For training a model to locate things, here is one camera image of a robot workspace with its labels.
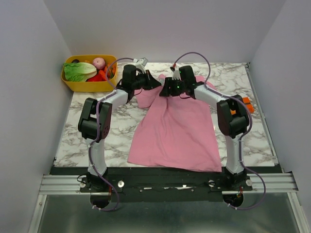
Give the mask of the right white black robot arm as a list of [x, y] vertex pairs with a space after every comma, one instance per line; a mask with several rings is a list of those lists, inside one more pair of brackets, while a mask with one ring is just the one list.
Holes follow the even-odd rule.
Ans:
[[215, 90], [207, 81], [197, 81], [191, 66], [170, 67], [172, 77], [164, 81], [161, 97], [175, 97], [186, 94], [194, 100], [200, 100], [214, 107], [217, 111], [217, 122], [225, 136], [227, 161], [221, 185], [235, 190], [246, 179], [247, 172], [243, 162], [243, 137], [248, 133], [251, 123], [249, 110], [241, 96], [228, 96]]

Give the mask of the pink t-shirt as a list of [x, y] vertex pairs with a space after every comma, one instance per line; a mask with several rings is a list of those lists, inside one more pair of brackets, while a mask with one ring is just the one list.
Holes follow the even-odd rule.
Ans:
[[200, 172], [222, 170], [210, 106], [200, 100], [161, 97], [161, 87], [136, 91], [147, 114], [137, 126], [128, 162]]

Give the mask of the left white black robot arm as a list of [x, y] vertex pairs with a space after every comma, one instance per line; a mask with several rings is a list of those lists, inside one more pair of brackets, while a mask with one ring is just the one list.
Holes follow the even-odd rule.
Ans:
[[87, 181], [98, 192], [107, 186], [114, 186], [107, 180], [105, 174], [107, 165], [104, 155], [104, 142], [109, 134], [112, 111], [127, 104], [135, 95], [136, 90], [153, 90], [161, 86], [150, 73], [135, 65], [125, 65], [122, 79], [114, 90], [99, 100], [87, 98], [83, 105], [78, 122], [78, 131], [85, 139], [88, 148]]

